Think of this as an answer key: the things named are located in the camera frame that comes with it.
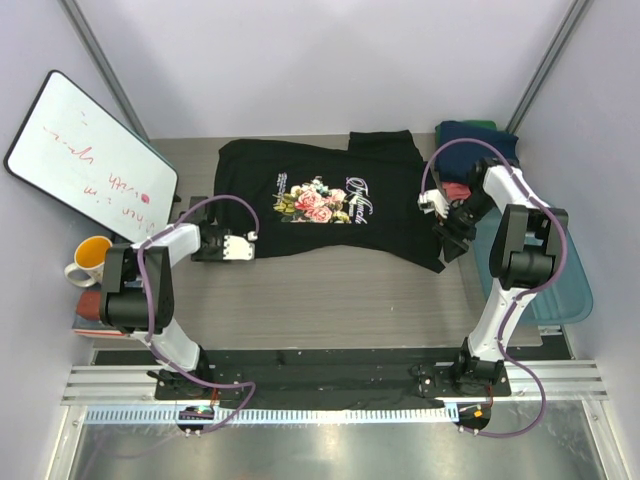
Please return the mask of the black printed t-shirt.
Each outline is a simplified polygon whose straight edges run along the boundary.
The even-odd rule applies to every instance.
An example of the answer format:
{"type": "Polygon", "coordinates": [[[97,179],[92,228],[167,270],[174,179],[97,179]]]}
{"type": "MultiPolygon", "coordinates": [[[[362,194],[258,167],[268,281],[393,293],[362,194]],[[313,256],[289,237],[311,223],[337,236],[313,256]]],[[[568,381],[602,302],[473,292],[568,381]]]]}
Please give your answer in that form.
{"type": "Polygon", "coordinates": [[[235,233],[255,230],[258,258],[344,245],[440,273],[435,219],[417,204],[423,167],[407,130],[353,132],[344,150],[234,140],[219,151],[214,192],[228,198],[215,218],[235,233]]]}

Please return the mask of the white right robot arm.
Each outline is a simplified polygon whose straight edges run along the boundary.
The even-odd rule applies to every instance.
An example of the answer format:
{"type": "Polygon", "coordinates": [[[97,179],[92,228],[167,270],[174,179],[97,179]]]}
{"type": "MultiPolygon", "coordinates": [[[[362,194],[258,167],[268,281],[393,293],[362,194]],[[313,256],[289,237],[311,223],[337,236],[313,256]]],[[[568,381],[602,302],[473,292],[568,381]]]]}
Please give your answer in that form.
{"type": "Polygon", "coordinates": [[[506,347],[536,294],[557,279],[567,260],[568,214],[552,208],[527,186],[522,172],[484,158],[470,175],[471,195],[449,206],[434,226],[449,262],[469,250],[476,225],[501,213],[489,255],[491,291],[476,327],[439,379],[448,395],[507,393],[506,347]]]}

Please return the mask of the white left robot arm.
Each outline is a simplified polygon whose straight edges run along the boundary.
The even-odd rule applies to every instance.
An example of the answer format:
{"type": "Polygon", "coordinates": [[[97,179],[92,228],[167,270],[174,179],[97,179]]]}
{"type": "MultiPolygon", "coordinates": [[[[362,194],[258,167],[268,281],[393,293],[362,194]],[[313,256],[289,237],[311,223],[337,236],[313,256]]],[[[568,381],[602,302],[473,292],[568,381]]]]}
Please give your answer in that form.
{"type": "Polygon", "coordinates": [[[161,365],[158,379],[214,388],[209,360],[176,320],[172,268],[202,248],[200,228],[170,225],[137,243],[111,246],[104,262],[102,323],[138,340],[161,365]]]}

